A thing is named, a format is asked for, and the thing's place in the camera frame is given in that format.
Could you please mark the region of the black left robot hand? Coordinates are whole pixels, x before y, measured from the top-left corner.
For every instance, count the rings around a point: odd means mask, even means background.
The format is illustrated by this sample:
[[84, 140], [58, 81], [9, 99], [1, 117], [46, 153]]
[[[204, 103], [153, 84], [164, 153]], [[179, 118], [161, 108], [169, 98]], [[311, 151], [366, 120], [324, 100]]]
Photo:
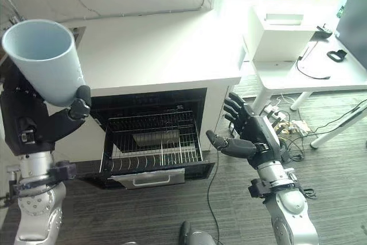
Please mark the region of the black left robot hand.
[[5, 142], [15, 156], [53, 151], [58, 140], [84, 124], [92, 101], [87, 85], [80, 86], [72, 104], [49, 115], [44, 99], [14, 63], [1, 68], [1, 112]]

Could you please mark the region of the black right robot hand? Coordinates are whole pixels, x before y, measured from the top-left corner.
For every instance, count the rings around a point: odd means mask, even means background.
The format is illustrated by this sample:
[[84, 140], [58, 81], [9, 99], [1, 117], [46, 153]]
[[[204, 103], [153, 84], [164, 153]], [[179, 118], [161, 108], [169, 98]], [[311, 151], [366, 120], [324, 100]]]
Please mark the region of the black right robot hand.
[[227, 112], [225, 118], [233, 124], [239, 137], [225, 138], [208, 130], [206, 136], [216, 150], [230, 157], [246, 159], [254, 169], [265, 163], [281, 161], [279, 140], [266, 117], [254, 112], [234, 92], [224, 99], [223, 109]]

